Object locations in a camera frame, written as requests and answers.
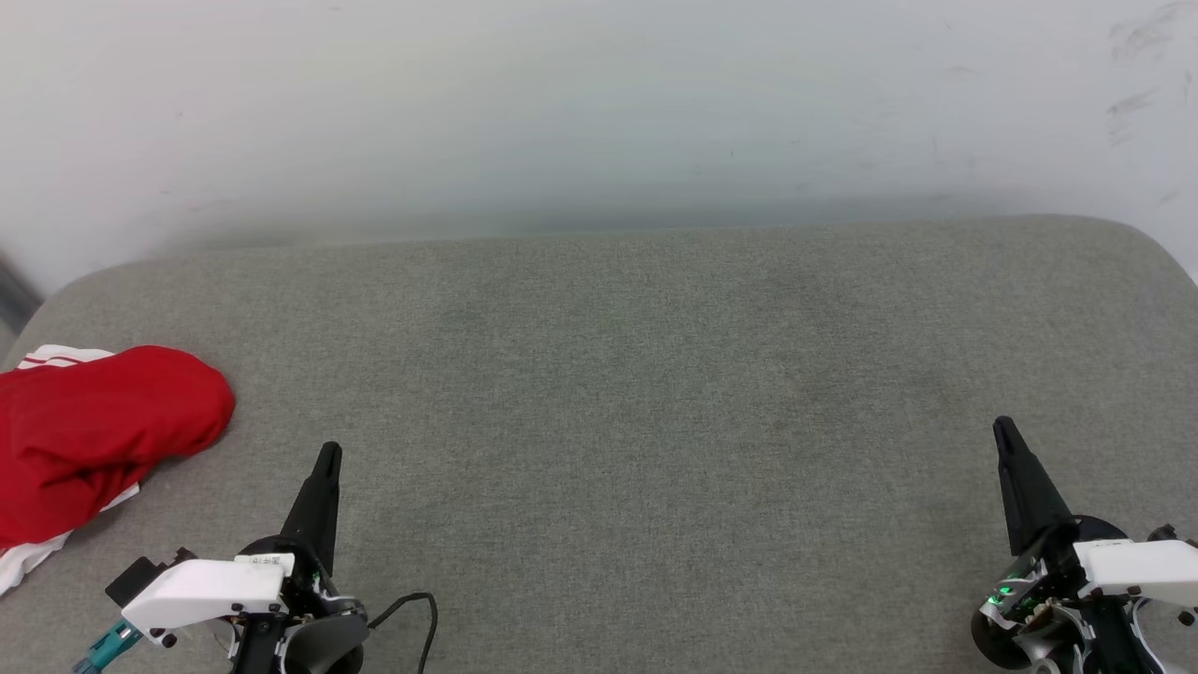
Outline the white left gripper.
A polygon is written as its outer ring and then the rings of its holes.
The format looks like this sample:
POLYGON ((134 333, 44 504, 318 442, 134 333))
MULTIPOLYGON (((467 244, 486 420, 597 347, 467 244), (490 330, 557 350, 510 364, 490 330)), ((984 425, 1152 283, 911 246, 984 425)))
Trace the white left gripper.
POLYGON ((123 619, 170 648, 174 632, 225 626, 235 673, 335 673, 338 593, 332 585, 341 504, 341 445, 325 441, 280 535, 230 561, 177 549, 171 564, 145 555, 123 572, 123 619))

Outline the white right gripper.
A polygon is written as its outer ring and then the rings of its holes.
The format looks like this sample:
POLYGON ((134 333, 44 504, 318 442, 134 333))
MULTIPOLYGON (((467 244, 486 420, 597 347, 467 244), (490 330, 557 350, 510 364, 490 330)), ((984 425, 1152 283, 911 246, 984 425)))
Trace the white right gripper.
POLYGON ((1002 514, 1015 561, 986 593, 980 613, 999 629, 1028 629, 1053 611, 1081 611, 1097 600, 1118 607, 1140 601, 1194 608, 1197 549, 1194 541, 1083 538, 1099 518, 1073 517, 1040 460, 1015 426, 997 417, 1002 514))

